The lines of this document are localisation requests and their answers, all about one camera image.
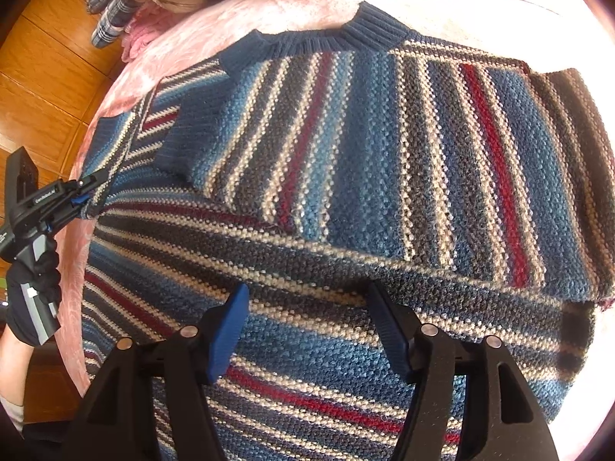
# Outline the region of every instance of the wooden floor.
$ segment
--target wooden floor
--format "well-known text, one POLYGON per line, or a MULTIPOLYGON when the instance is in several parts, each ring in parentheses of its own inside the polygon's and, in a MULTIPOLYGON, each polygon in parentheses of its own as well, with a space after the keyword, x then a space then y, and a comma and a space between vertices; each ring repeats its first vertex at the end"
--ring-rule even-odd
MULTIPOLYGON (((25 146, 41 187, 66 179, 121 71, 118 41, 101 50, 90 44, 97 22, 85 0, 32 0, 0 48, 0 223, 8 154, 25 146)), ((6 267, 0 264, 0 277, 6 267)))

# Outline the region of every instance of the blue gripper pad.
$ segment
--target blue gripper pad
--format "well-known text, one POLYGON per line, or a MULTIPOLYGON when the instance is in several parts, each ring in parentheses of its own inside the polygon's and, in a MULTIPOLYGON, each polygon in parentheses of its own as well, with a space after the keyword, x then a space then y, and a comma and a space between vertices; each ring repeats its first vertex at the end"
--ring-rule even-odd
POLYGON ((421 322, 413 310, 393 303, 379 283, 371 283, 368 288, 367 310, 374 321, 391 369, 409 381, 412 374, 410 342, 421 322))
POLYGON ((218 380, 229 366, 231 355, 239 341, 239 335, 248 318, 250 290, 245 284, 230 295, 224 305, 210 308, 201 319, 199 326, 209 336, 207 379, 210 383, 218 380))

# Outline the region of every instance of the knitted sweater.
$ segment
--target knitted sweater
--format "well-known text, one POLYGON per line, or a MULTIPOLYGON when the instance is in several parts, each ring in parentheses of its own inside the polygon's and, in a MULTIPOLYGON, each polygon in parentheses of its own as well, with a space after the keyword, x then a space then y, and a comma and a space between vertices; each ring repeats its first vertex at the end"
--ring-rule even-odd
MULTIPOLYGON (((499 334, 549 420, 613 288, 613 157, 576 71, 536 74, 365 4, 341 29, 254 31, 162 80, 98 122, 84 172, 100 167, 88 372, 121 335, 166 337, 247 283, 237 354, 208 392, 231 457, 390 455, 411 387, 368 279, 455 337, 499 334)), ((455 393, 445 457, 463 380, 455 393)))

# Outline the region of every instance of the bed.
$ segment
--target bed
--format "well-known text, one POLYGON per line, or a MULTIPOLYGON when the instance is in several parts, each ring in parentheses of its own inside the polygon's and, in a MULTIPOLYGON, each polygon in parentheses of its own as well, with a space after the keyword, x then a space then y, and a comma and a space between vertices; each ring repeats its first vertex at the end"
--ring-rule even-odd
MULTIPOLYGON (((614 46, 582 0, 225 0, 200 10, 154 41, 115 81, 79 151, 81 166, 97 119, 124 112, 163 77, 179 72, 237 41, 252 29, 263 33, 327 29, 350 20, 367 1, 420 33, 526 61, 537 72, 575 67, 600 110, 613 146, 615 108, 610 78, 614 46)), ((81 295, 93 221, 76 220, 58 235, 63 303, 58 347, 78 390, 87 390, 81 340, 81 295)), ((586 447, 615 401, 610 362, 615 309, 595 309, 595 334, 587 360, 551 432, 562 461, 586 447)))

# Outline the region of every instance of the sweater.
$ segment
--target sweater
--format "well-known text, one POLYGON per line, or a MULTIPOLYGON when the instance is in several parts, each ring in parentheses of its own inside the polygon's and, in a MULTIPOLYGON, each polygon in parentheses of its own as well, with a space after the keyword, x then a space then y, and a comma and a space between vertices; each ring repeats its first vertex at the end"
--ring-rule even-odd
POLYGON ((547 420, 613 288, 613 156, 578 73, 536 74, 366 4, 340 29, 254 31, 163 79, 99 120, 84 174, 100 167, 88 372, 119 337, 168 337, 247 283, 236 354, 207 390, 232 459, 388 458, 412 387, 389 369, 368 280, 453 337, 499 335, 547 420))

